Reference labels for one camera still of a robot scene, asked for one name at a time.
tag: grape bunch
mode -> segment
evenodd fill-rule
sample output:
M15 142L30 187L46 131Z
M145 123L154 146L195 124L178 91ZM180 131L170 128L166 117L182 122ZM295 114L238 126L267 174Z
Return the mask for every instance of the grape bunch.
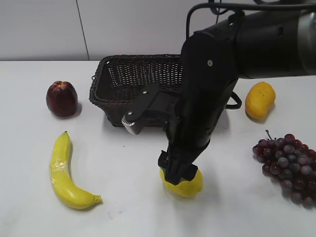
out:
M262 139L252 151L263 163L262 173L279 181L295 204L311 208L316 203L316 152L293 134Z

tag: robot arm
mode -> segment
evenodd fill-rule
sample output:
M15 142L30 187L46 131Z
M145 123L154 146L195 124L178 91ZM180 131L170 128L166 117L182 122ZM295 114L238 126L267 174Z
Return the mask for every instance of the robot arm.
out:
M149 85L122 120L127 130L138 134L143 119L165 119L169 145L158 165L167 182L177 185L194 178L198 168L192 163L209 145L238 78L316 73L315 20L315 13L300 10L247 16L236 11L187 38L181 50L181 93Z

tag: wicker basket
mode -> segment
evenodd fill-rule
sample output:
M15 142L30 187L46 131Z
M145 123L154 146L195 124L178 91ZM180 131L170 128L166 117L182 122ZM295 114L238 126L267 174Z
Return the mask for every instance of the wicker basket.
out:
M116 55L103 58L90 89L89 100L101 108L115 127L133 104L139 91L155 83L161 89L180 92L183 67L180 55ZM161 118L149 118L146 126L161 127Z

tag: white table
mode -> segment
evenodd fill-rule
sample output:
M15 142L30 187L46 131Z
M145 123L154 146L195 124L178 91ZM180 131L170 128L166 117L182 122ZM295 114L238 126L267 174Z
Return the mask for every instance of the white table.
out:
M165 190L157 159L167 147L160 129L132 136L114 128L88 100L98 62L0 62L1 237L314 237L316 212L285 200L261 173L252 147L291 132L316 148L316 77L266 79L276 106L265 123L244 106L224 111L211 145L195 162L204 189L194 199ZM82 112L56 119L46 106L48 87L68 80ZM240 79L242 101L261 80ZM101 195L89 211L66 207L52 190L48 164L56 138L68 131L76 185Z

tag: red apple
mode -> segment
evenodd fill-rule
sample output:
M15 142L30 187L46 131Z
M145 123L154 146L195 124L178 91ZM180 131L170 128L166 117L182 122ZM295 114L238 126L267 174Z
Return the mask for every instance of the red apple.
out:
M46 103L58 117L68 117L75 114L78 106L78 96L75 88L67 81L55 81L47 91Z

